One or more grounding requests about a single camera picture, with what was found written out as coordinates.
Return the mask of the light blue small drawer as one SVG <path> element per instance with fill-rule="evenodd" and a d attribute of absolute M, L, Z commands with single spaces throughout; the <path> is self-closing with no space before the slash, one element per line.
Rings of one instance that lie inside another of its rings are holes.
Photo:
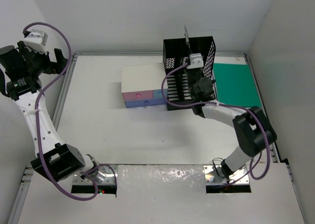
<path fill-rule="evenodd" d="M 163 95 L 167 97 L 167 94 L 168 94 L 168 89 L 153 90 L 153 98 L 160 98 L 160 97 L 163 97 Z"/>

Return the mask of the black board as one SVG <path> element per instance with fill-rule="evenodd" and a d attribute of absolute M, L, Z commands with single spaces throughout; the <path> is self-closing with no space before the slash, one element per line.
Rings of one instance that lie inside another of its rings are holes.
<path fill-rule="evenodd" d="M 188 48 L 188 53 L 189 53 L 189 55 L 191 55 L 192 54 L 192 50 L 191 50 L 191 47 L 190 47 L 189 34 L 188 34 L 188 30 L 187 30 L 186 25 L 184 25 L 184 28 L 185 28 L 185 32 L 184 32 L 185 42 L 186 42 L 186 45 L 187 45 L 187 48 Z"/>

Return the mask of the purple bottom drawer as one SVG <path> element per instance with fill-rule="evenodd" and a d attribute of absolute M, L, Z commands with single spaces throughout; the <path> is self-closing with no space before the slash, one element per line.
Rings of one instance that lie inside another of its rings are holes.
<path fill-rule="evenodd" d="M 126 108 L 145 107 L 145 106 L 163 105 L 163 104 L 166 104 L 166 101 L 162 97 L 125 101 Z"/>

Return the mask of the pink drawer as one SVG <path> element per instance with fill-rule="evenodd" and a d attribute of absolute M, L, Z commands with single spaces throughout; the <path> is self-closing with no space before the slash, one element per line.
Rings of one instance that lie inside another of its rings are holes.
<path fill-rule="evenodd" d="M 140 100 L 153 98 L 153 90 L 136 91 L 136 92 L 122 92 L 123 99 L 126 100 Z"/>

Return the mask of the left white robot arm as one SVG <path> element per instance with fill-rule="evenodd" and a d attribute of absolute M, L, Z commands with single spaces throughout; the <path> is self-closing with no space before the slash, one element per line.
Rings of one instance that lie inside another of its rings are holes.
<path fill-rule="evenodd" d="M 32 168 L 48 178 L 39 156 L 41 143 L 45 163 L 55 181 L 66 179 L 77 171 L 92 173 L 98 163 L 93 156 L 82 154 L 77 148 L 66 144 L 58 135 L 47 111 L 46 100 L 40 96 L 40 74 L 60 74 L 67 59 L 60 49 L 54 49 L 56 61 L 49 54 L 39 53 L 19 41 L 18 46 L 2 47 L 0 63 L 0 92 L 11 98 L 20 109 L 31 132 L 36 159 Z"/>

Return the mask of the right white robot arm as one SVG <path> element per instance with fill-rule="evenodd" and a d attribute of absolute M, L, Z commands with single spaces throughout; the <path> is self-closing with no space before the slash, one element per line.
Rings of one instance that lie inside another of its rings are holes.
<path fill-rule="evenodd" d="M 193 99 L 194 114 L 222 122 L 235 130 L 239 145 L 221 162 L 220 175 L 229 179 L 263 150 L 270 153 L 269 147 L 276 142 L 277 134 L 260 107 L 244 108 L 220 103 L 214 95 L 215 80 L 204 76 L 201 68 L 186 68 L 184 72 L 189 95 Z"/>

